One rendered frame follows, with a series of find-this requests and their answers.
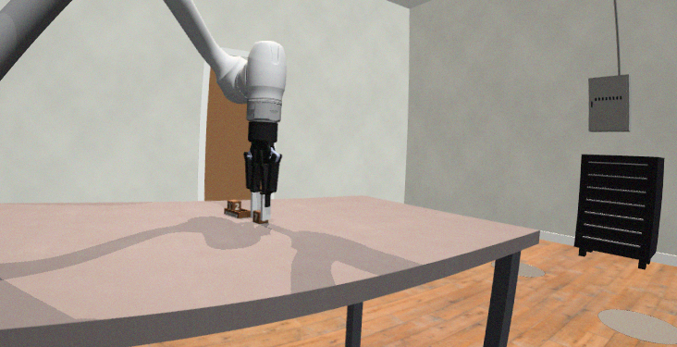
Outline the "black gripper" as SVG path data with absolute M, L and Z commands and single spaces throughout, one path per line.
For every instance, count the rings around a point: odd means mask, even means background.
M 251 217 L 252 211 L 261 210 L 261 220 L 271 219 L 271 193 L 277 191 L 279 163 L 282 158 L 282 154 L 275 152 L 274 146 L 277 142 L 277 124 L 250 121 L 248 141 L 252 145 L 250 151 L 243 154 L 246 188 L 251 191 Z

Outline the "brown wooden number cube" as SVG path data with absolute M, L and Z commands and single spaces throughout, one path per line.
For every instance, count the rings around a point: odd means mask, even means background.
M 261 220 L 261 210 L 252 211 L 252 222 L 263 224 L 268 223 L 268 220 Z
M 234 210 L 234 211 L 241 211 L 241 201 L 239 200 L 228 200 L 228 209 Z

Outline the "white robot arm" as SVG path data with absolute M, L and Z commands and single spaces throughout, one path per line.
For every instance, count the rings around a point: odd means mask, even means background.
M 72 0 L 10 0 L 0 10 L 0 80 Z M 253 45 L 248 60 L 229 56 L 214 41 L 192 0 L 163 0 L 212 68 L 226 98 L 247 104 L 248 121 L 280 122 L 287 78 L 283 49 Z

